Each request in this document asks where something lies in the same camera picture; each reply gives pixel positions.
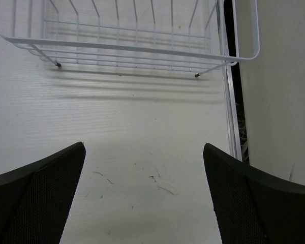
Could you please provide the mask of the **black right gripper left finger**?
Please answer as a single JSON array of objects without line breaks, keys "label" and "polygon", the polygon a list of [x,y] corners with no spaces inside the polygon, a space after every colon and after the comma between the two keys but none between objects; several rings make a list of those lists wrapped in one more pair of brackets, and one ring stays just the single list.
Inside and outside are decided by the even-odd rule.
[{"label": "black right gripper left finger", "polygon": [[77,142],[0,174],[0,243],[59,243],[86,150]]}]

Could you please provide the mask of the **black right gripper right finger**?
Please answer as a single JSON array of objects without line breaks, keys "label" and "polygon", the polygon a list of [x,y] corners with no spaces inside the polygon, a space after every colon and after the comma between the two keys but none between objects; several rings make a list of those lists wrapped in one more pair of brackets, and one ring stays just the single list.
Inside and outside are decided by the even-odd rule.
[{"label": "black right gripper right finger", "polygon": [[305,243],[305,186],[210,143],[203,159],[222,243]]}]

